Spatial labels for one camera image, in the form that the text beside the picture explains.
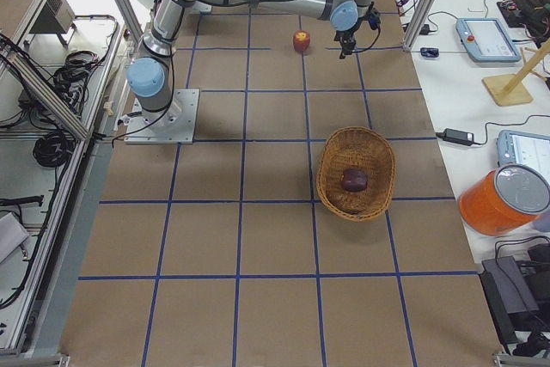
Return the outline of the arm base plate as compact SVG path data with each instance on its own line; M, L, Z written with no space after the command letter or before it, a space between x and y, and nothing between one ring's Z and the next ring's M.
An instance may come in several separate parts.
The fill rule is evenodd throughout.
M125 122L127 129L124 140L128 144L191 144L198 106L198 89L176 89L168 112L154 125L150 125L162 112L143 112L135 98L132 109L140 114Z

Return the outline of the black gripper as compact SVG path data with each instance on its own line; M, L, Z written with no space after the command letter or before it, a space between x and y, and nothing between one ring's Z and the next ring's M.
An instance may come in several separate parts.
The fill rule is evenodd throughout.
M334 41L338 41L340 44L339 59L345 59L349 54L353 54L356 48L355 33L362 27L364 23L367 23L371 30L381 32L381 17L380 13L375 7L374 2L370 2L366 5L366 10L362 16L359 16L356 23L349 29L344 31L337 30L334 35Z

